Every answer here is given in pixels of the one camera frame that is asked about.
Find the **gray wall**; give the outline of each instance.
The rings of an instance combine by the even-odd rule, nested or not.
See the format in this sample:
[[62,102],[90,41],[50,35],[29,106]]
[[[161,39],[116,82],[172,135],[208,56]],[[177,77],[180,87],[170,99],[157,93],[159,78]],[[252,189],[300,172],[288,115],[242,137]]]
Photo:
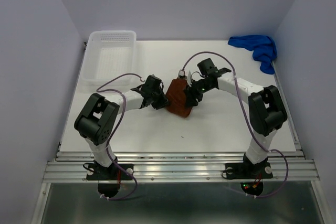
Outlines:
[[139,39],[273,34],[294,0],[62,0],[83,39],[130,29]]
[[275,35],[276,68],[303,150],[316,162],[334,220],[335,18],[335,0],[295,0]]
[[29,223],[82,50],[61,0],[0,0],[0,222]]

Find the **blue towel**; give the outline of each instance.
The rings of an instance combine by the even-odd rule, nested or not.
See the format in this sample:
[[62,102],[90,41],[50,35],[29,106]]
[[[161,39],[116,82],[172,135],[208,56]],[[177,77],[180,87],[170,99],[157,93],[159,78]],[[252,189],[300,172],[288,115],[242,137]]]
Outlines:
[[260,70],[267,74],[275,73],[271,62],[277,58],[277,48],[270,37],[263,35],[231,37],[228,44],[243,47],[249,51],[254,50],[253,59],[261,61]]

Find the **plastic container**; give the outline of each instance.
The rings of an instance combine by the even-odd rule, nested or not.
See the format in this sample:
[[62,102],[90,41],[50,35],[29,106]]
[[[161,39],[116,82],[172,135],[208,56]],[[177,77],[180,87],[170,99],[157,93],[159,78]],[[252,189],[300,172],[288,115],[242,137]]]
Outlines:
[[[82,79],[94,86],[132,72],[137,35],[133,31],[95,31],[86,47]],[[130,78],[120,78],[114,85],[128,85]]]

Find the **purple cable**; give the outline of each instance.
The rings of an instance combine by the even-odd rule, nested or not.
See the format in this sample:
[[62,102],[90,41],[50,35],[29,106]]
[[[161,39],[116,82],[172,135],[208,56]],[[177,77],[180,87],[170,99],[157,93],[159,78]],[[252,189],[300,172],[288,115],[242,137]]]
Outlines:
[[233,75],[234,75],[234,81],[235,81],[235,87],[236,87],[236,92],[237,92],[238,101],[239,101],[240,107],[241,107],[241,109],[242,109],[242,112],[243,112],[244,119],[245,119],[245,122],[246,122],[246,124],[247,124],[248,130],[249,130],[249,132],[250,132],[250,134],[251,134],[253,140],[254,140],[254,141],[259,145],[259,147],[260,147],[261,149],[263,149],[265,152],[277,152],[277,153],[279,153],[279,154],[283,157],[283,160],[285,161],[285,164],[286,164],[286,175],[285,175],[284,181],[282,182],[282,184],[279,186],[279,188],[278,188],[277,190],[275,190],[275,191],[273,191],[273,192],[271,192],[271,193],[269,193],[269,194],[266,194],[266,195],[256,196],[256,198],[266,198],[266,197],[269,197],[269,196],[272,196],[272,195],[276,194],[278,191],[280,191],[280,190],[283,188],[283,186],[285,185],[285,183],[286,183],[286,181],[287,181],[287,178],[288,178],[288,170],[289,170],[289,168],[288,168],[288,162],[287,162],[286,157],[284,156],[284,154],[283,154],[281,151],[279,151],[279,150],[277,150],[277,149],[272,149],[272,150],[270,150],[270,151],[267,150],[267,149],[266,149],[266,148],[265,148],[265,147],[264,147],[264,146],[257,140],[256,136],[254,135],[253,130],[252,130],[251,125],[250,125],[250,122],[249,122],[249,120],[248,120],[248,117],[247,117],[247,114],[246,114],[246,111],[245,111],[245,108],[244,108],[244,105],[243,105],[242,96],[241,96],[241,94],[240,94],[240,90],[239,90],[239,87],[238,87],[238,81],[237,81],[237,77],[236,77],[236,69],[235,69],[235,67],[232,65],[232,63],[231,63],[227,58],[225,58],[223,55],[220,55],[220,54],[218,54],[218,53],[216,53],[216,52],[211,52],[211,51],[202,51],[202,52],[198,52],[198,53],[192,55],[192,56],[187,60],[187,62],[184,64],[182,70],[185,69],[185,67],[187,66],[187,64],[188,64],[194,57],[196,57],[197,55],[201,55],[201,54],[217,55],[217,56],[221,57],[222,59],[224,59],[224,60],[230,65],[230,67],[232,68]]
[[[106,92],[106,91],[116,92],[116,93],[118,93],[119,95],[121,95],[122,100],[123,100],[122,111],[121,111],[121,115],[120,115],[119,121],[117,122],[117,124],[116,124],[116,126],[114,127],[114,129],[113,129],[111,135],[109,136],[109,138],[108,138],[108,140],[107,140],[107,142],[106,142],[106,147],[109,146],[109,144],[110,144],[110,142],[111,142],[111,139],[112,139],[113,135],[115,134],[117,128],[119,127],[119,125],[120,125],[120,123],[121,123],[121,121],[122,121],[122,119],[123,119],[123,117],[124,117],[124,115],[125,115],[125,111],[126,111],[126,97],[124,96],[124,94],[123,94],[121,91],[116,90],[116,89],[104,89],[104,90],[101,90],[101,89],[102,89],[103,87],[105,87],[106,85],[108,85],[108,84],[114,82],[115,80],[117,80],[117,79],[119,79],[119,78],[121,78],[121,77],[123,77],[123,76],[137,76],[137,77],[139,77],[140,80],[141,80],[141,76],[138,75],[138,74],[136,74],[136,73],[124,73],[124,74],[122,74],[122,75],[120,75],[120,76],[114,78],[113,80],[111,80],[111,81],[105,83],[104,85],[100,86],[100,87],[97,88],[97,90],[96,90],[97,93],[103,93],[103,92]],[[111,159],[111,161],[113,162],[113,164],[114,164],[120,171],[122,171],[122,172],[125,173],[126,175],[130,176],[130,177],[134,180],[134,182],[135,182],[135,187],[134,187],[133,191],[131,191],[129,194],[127,194],[127,195],[125,195],[125,196],[122,196],[122,197],[119,197],[119,198],[108,198],[108,197],[106,197],[106,196],[104,196],[104,195],[100,195],[100,197],[102,197],[102,198],[104,198],[104,199],[107,199],[107,200],[121,200],[121,199],[126,199],[127,197],[131,196],[131,195],[136,191],[136,189],[137,189],[137,187],[138,187],[138,181],[136,180],[136,178],[135,178],[132,174],[130,174],[129,172],[127,172],[127,171],[126,171],[124,168],[122,168],[122,167],[121,167],[115,160],[113,160],[113,158],[112,158],[112,156],[111,156],[111,153],[109,152],[109,149],[108,149],[108,148],[107,148],[107,155],[109,156],[109,158]]]

